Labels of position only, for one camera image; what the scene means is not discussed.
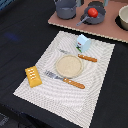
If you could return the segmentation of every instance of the placemat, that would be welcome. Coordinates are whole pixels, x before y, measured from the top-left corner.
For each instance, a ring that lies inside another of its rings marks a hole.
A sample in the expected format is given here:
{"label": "placemat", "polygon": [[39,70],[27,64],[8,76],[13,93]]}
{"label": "placemat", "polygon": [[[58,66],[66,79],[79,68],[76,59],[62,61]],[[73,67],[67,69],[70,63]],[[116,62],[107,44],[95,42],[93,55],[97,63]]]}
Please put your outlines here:
{"label": "placemat", "polygon": [[114,49],[114,44],[90,39],[90,49],[82,54],[97,58],[98,62],[94,63],[82,60],[84,71],[80,76],[72,79],[84,84],[85,89],[79,89],[44,75],[45,70],[50,70],[59,76],[55,69],[55,63],[64,53],[61,53],[58,49],[69,51],[72,54],[80,53],[75,48],[77,37],[78,35],[60,31],[36,63],[43,84],[30,88],[28,80],[25,78],[15,90],[14,95],[83,128],[88,128]]}

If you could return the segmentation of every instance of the wooden knife handle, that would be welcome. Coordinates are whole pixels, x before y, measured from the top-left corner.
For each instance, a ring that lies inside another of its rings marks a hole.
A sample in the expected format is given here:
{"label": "wooden knife handle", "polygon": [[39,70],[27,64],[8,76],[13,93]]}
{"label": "wooden knife handle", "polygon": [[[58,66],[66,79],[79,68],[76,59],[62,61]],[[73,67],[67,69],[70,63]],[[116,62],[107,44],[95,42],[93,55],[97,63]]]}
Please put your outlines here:
{"label": "wooden knife handle", "polygon": [[78,57],[82,58],[82,59],[85,59],[85,60],[88,60],[88,61],[97,62],[97,59],[91,58],[91,57],[88,57],[88,56],[78,54]]}
{"label": "wooden knife handle", "polygon": [[81,89],[84,89],[84,88],[85,88],[85,86],[84,86],[83,84],[74,82],[74,81],[69,80],[69,79],[67,79],[67,78],[64,78],[63,81],[66,82],[66,83],[68,83],[68,84],[74,85],[74,86],[76,86],[76,87],[78,87],[78,88],[81,88]]}

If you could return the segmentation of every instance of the table surface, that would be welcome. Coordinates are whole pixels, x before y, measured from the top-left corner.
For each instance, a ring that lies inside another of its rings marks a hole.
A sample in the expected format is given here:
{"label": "table surface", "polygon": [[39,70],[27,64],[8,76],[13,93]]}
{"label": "table surface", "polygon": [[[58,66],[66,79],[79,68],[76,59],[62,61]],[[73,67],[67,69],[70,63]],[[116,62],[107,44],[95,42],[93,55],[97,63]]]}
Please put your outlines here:
{"label": "table surface", "polygon": [[[55,12],[51,0],[17,0],[0,13],[0,103],[24,112],[55,128],[80,128],[45,109],[13,95],[58,32],[81,32],[49,25]],[[128,126],[128,44],[83,33],[115,44],[90,128]]]}

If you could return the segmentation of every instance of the silver fork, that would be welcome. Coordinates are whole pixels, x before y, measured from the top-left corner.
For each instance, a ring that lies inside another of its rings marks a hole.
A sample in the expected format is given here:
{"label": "silver fork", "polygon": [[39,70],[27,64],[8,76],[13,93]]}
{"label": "silver fork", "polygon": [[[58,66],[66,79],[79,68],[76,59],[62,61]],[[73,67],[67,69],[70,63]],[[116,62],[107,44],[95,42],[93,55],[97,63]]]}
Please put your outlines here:
{"label": "silver fork", "polygon": [[48,77],[52,78],[52,79],[59,79],[59,80],[62,80],[62,81],[64,81],[64,82],[66,82],[66,83],[68,83],[68,84],[71,84],[71,85],[74,85],[74,86],[76,86],[76,87],[78,87],[78,88],[81,88],[81,89],[84,89],[84,88],[85,88],[85,86],[84,86],[83,84],[74,82],[74,81],[69,80],[69,79],[67,79],[67,78],[61,78],[61,77],[57,76],[56,74],[54,74],[54,73],[52,73],[52,72],[50,72],[50,71],[47,71],[47,70],[46,70],[46,71],[44,72],[44,74],[47,75]]}
{"label": "silver fork", "polygon": [[[72,54],[68,51],[64,51],[62,49],[58,49],[60,52],[64,53],[64,54]],[[88,61],[92,61],[92,62],[97,62],[97,59],[95,58],[92,58],[92,57],[88,57],[88,56],[84,56],[84,55],[81,55],[81,54],[77,54],[77,56],[81,59],[85,59],[85,60],[88,60]]]}

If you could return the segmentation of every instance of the cup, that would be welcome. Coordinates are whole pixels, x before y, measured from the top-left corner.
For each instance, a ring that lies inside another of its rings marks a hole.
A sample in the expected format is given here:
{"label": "cup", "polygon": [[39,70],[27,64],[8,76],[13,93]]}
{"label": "cup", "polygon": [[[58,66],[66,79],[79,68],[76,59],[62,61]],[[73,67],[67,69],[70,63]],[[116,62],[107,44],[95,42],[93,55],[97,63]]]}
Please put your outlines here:
{"label": "cup", "polygon": [[122,27],[125,30],[128,30],[128,5],[122,7],[119,10],[119,17],[120,17]]}

